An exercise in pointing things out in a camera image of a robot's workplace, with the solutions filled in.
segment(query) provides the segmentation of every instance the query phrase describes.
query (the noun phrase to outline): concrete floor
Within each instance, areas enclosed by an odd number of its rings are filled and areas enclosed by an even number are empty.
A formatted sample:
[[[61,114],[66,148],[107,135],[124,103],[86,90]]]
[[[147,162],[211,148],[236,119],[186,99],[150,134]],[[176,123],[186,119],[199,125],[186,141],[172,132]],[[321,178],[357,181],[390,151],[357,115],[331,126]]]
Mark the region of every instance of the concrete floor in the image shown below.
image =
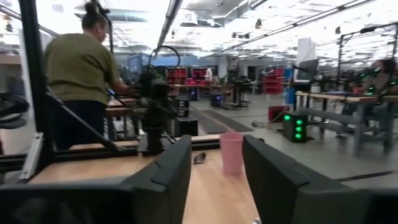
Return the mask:
[[[251,123],[254,120],[266,122],[268,107],[280,106],[282,102],[281,97],[267,97],[264,95],[249,95],[248,99],[252,102],[248,109],[216,111],[251,127]],[[331,103],[328,109],[332,110],[333,105],[334,103]],[[191,106],[198,110],[210,109],[210,103],[207,100],[191,102]],[[320,139],[316,128],[311,128],[308,133],[315,140],[311,140],[305,144],[291,143],[281,134],[266,128],[255,129],[245,134],[252,134],[257,138],[263,138],[269,145],[293,157],[302,164],[334,179],[398,170],[398,151],[395,150],[396,146],[391,154],[384,156],[381,144],[378,142],[369,143],[364,146],[361,157],[357,158],[353,155],[353,142],[351,138],[346,138],[345,140],[336,138],[335,133],[327,131],[325,137]],[[33,135],[33,122],[29,122],[27,126],[15,130],[0,130],[0,137],[3,141],[6,154],[26,152],[32,142]],[[345,184],[359,188],[398,187],[398,174],[345,182]]]

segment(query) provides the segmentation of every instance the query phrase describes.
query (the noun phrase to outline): black floor mat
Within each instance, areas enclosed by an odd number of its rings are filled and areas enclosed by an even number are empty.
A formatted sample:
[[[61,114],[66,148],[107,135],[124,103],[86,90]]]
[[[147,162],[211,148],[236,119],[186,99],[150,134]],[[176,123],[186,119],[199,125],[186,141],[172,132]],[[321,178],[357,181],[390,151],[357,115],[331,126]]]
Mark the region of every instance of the black floor mat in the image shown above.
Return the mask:
[[[215,111],[212,110],[203,110],[202,113],[205,113],[209,117],[218,120],[219,122],[225,124],[226,126],[230,127],[231,129],[235,130],[236,132],[246,132],[246,131],[254,131],[253,129],[232,120],[231,118],[227,118]]]
[[[192,118],[198,120],[200,127],[207,133],[207,134],[221,134],[227,132],[227,129],[222,125],[219,125],[215,121],[210,118],[207,118],[205,115],[201,114],[199,111],[190,110],[189,115]]]

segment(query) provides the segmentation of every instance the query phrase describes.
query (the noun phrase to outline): plastic cup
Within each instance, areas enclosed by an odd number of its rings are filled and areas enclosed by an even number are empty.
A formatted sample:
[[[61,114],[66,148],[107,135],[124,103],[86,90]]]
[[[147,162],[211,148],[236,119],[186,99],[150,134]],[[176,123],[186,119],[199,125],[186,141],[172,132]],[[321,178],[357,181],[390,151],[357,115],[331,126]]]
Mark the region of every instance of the plastic cup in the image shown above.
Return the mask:
[[[223,159],[224,174],[242,174],[242,144],[243,134],[241,133],[224,133],[220,135],[220,148]]]

